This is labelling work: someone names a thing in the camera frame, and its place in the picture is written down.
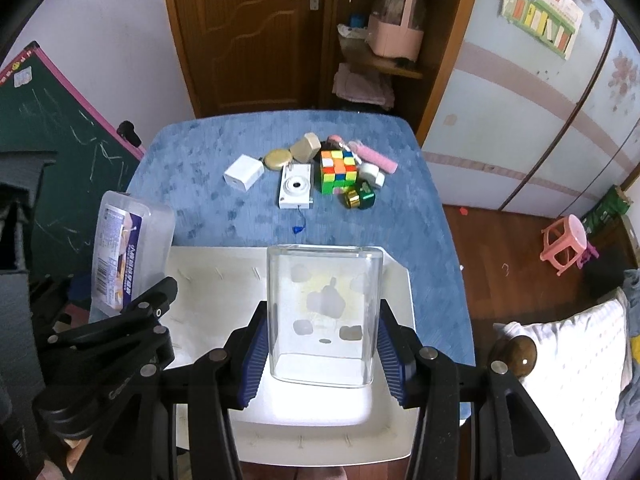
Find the brown wooden ball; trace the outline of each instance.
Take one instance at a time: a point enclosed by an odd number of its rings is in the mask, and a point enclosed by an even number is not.
[[[500,360],[521,379],[528,376],[536,366],[538,349],[533,339],[526,335],[517,335],[506,343],[500,352]]]

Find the product label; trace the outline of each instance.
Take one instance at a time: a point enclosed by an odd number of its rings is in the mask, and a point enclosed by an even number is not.
[[[133,272],[142,218],[108,205],[95,245],[95,288],[104,303],[122,311],[131,302]]]
[[[33,79],[31,75],[31,67],[28,66],[24,70],[20,70],[20,72],[16,72],[14,74],[14,86],[18,88],[18,86],[26,85]]]

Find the blue gripper pad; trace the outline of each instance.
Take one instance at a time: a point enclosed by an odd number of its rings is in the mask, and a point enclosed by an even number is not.
[[[269,338],[267,334],[267,319],[260,320],[254,339],[251,341],[249,351],[242,361],[242,379],[238,389],[238,404],[243,408],[249,405],[249,401],[258,393],[260,379],[264,371],[264,364],[269,355]]]
[[[400,326],[386,300],[380,301],[380,322],[376,345],[389,392],[404,407],[408,393],[406,384],[415,374],[415,359],[404,341]]]

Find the pink basket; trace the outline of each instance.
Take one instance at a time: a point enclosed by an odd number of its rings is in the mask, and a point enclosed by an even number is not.
[[[367,43],[377,56],[418,59],[424,32],[409,28],[409,17],[414,0],[404,0],[400,25],[383,23],[373,14],[369,17]]]

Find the beige block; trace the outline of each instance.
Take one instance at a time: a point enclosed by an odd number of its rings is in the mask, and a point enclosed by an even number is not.
[[[320,139],[318,136],[309,132],[302,136],[302,138],[290,147],[289,151],[293,158],[298,162],[307,164],[316,156],[316,153],[320,151]]]

